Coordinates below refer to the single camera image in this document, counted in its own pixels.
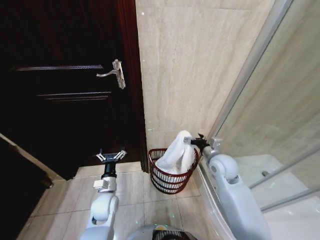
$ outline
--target door lever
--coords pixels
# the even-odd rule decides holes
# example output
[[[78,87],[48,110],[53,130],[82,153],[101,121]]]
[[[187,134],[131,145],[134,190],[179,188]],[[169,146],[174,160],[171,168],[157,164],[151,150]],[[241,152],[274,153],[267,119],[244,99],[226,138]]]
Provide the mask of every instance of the door lever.
[[[116,79],[118,81],[119,88],[124,89],[126,87],[126,82],[125,82],[124,73],[122,71],[121,61],[116,59],[112,62],[112,65],[113,65],[113,70],[111,70],[108,73],[103,73],[103,74],[97,73],[96,76],[98,78],[103,78],[103,77],[109,76],[111,74],[115,74]]]

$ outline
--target shower floor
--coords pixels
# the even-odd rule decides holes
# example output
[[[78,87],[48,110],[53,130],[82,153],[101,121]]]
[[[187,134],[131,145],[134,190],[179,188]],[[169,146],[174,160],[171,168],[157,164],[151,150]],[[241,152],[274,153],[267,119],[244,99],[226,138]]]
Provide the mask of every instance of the shower floor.
[[[262,172],[269,173],[282,164],[271,155],[244,156],[235,158],[243,182],[250,186],[263,178]],[[286,172],[252,189],[260,207],[283,198],[301,193],[308,188],[294,174]],[[274,240],[318,240],[320,239],[320,196],[267,212],[264,217]]]

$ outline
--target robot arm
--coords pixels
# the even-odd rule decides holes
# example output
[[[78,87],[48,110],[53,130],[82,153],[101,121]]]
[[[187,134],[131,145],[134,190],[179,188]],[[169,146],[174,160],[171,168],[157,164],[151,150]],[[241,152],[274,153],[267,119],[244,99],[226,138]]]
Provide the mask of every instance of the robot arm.
[[[212,138],[208,144],[204,136],[185,138],[186,143],[200,148],[206,164],[217,183],[217,195],[226,221],[238,240],[270,240],[267,222],[250,189],[243,183],[237,162],[220,154],[222,139]]]
[[[116,196],[116,163],[126,154],[127,152],[121,150],[119,153],[96,155],[105,164],[101,180],[93,183],[93,187],[101,194],[91,205],[88,224],[80,240],[114,239],[114,223],[119,207],[119,199]]]

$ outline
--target basket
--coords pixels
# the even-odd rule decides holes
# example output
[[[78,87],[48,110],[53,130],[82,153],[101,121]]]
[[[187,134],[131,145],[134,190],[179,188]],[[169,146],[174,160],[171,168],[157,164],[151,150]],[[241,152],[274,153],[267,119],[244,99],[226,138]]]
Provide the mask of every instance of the basket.
[[[156,166],[156,161],[161,158],[167,148],[151,149],[149,151],[150,178],[152,184],[164,194],[177,194],[187,185],[189,178],[196,169],[199,161],[198,152],[194,149],[194,162],[190,169],[183,174],[170,174]]]

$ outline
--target floor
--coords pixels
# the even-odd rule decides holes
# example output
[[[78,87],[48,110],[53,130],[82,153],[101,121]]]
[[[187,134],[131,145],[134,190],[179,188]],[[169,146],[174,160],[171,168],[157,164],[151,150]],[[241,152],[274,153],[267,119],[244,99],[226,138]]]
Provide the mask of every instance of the floor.
[[[236,158],[243,182],[250,186],[263,178],[262,171],[273,172],[282,164],[271,155],[255,155]],[[252,194],[260,207],[307,190],[292,172],[285,172],[257,187]],[[320,231],[320,196],[312,196],[302,201],[264,213],[272,239],[318,240]]]
[[[86,228],[91,203],[98,195],[93,182],[100,179],[103,167],[81,167],[74,179],[55,181],[43,194],[17,239],[79,239]],[[216,228],[193,178],[182,192],[166,195],[153,187],[139,162],[119,163],[116,171],[119,209],[114,224],[115,240],[125,240],[135,229],[147,224],[168,224],[205,240],[215,239]]]

